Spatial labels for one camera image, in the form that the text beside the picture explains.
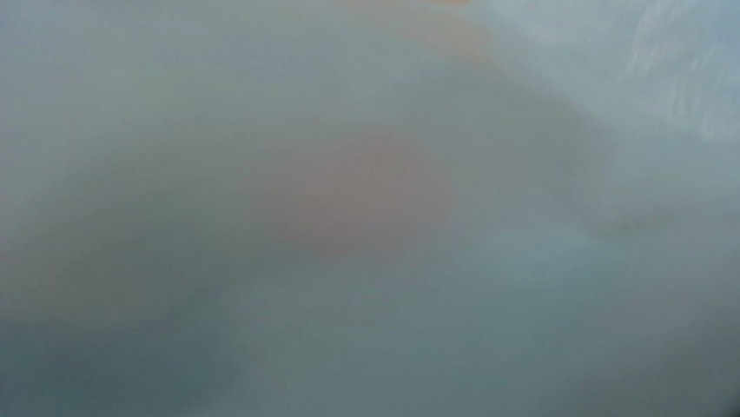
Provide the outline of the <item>light blue plastic bag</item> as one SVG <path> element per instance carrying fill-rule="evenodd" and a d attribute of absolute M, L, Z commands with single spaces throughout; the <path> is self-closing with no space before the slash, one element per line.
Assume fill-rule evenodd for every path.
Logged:
<path fill-rule="evenodd" d="M 736 416 L 736 1 L 4 1 L 4 416 Z"/>

